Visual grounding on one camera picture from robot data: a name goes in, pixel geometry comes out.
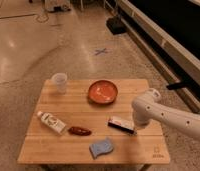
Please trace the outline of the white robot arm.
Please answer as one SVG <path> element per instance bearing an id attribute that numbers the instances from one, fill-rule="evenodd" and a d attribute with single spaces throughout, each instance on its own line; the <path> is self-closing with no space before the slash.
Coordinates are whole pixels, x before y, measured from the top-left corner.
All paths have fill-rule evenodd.
<path id="1" fill-rule="evenodd" d="M 160 100 L 161 94 L 154 88 L 135 97 L 132 101 L 134 123 L 146 127 L 154 119 L 200 141 L 200 115 L 159 104 Z"/>

